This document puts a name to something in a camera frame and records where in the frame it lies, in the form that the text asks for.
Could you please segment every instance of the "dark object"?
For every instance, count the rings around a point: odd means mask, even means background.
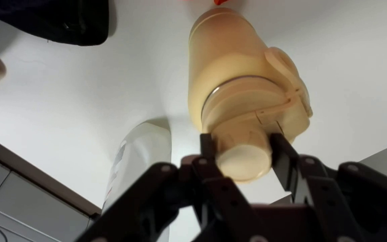
[[[54,42],[95,46],[109,35],[109,0],[0,0],[0,21]]]
[[[217,170],[211,136],[203,135],[205,154],[179,170],[152,166],[78,242],[157,241],[185,206],[200,224],[195,241],[387,242],[385,176],[357,163],[332,171],[298,156],[281,135],[270,144],[273,168],[295,205],[250,206]]]

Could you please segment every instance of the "screw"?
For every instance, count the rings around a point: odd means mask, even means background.
[[[352,172],[357,172],[359,171],[359,167],[352,166],[352,164],[346,166],[346,168],[351,170]]]
[[[169,166],[162,166],[162,167],[161,167],[161,172],[168,172],[168,171],[170,171],[170,167],[169,167]]]
[[[303,162],[305,162],[306,164],[309,164],[309,166],[314,164],[314,160],[313,160],[313,159],[305,159]]]
[[[269,242],[266,238],[263,238],[262,236],[252,236],[250,237],[248,242]]]
[[[351,237],[338,237],[337,242],[356,242],[356,241],[352,240]]]
[[[107,242],[107,240],[103,237],[99,237],[99,238],[91,240],[91,242]]]

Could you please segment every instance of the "black object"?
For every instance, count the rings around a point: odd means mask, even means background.
[[[201,156],[179,170],[152,166],[78,242],[157,241],[185,206],[200,224],[197,242],[387,242],[385,176],[359,163],[332,171],[298,156],[282,135],[271,135],[270,144],[273,168],[294,205],[250,206],[217,170],[211,136],[201,135]]]
[[[0,21],[54,42],[95,46],[109,35],[109,0],[0,0]]]

